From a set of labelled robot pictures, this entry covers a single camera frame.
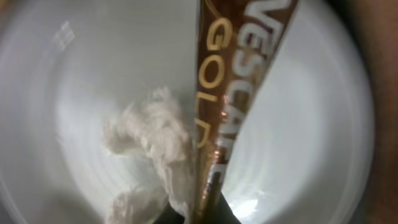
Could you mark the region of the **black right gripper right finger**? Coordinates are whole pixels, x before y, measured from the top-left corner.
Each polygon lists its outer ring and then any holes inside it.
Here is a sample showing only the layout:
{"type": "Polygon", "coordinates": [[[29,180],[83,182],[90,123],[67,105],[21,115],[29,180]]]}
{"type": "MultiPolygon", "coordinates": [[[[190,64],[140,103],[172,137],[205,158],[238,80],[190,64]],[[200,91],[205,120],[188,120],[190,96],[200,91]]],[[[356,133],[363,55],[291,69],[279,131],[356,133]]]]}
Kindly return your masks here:
{"type": "Polygon", "coordinates": [[[241,224],[234,216],[224,195],[219,191],[211,209],[211,224],[241,224]]]}

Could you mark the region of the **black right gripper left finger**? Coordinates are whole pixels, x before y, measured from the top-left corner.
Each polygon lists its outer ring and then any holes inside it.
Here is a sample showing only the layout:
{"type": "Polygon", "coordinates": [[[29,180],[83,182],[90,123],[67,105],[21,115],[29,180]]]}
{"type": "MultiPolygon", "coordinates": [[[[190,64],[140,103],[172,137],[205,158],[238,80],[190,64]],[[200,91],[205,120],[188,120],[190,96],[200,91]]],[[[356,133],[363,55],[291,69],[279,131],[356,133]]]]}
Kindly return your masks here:
{"type": "Polygon", "coordinates": [[[185,217],[176,212],[168,202],[162,213],[152,224],[184,224],[185,217]]]}

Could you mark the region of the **brown Nescafe Gold sachet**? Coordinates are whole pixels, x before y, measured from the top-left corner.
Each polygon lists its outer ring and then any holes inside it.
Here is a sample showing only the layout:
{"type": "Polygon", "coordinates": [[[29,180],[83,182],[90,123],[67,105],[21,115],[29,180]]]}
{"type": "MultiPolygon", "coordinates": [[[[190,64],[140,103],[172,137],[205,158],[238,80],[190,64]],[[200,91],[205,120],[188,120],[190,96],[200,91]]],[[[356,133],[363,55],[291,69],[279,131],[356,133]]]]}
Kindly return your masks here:
{"type": "Polygon", "coordinates": [[[198,11],[193,223],[208,223],[257,91],[297,0],[202,0],[198,11]]]}

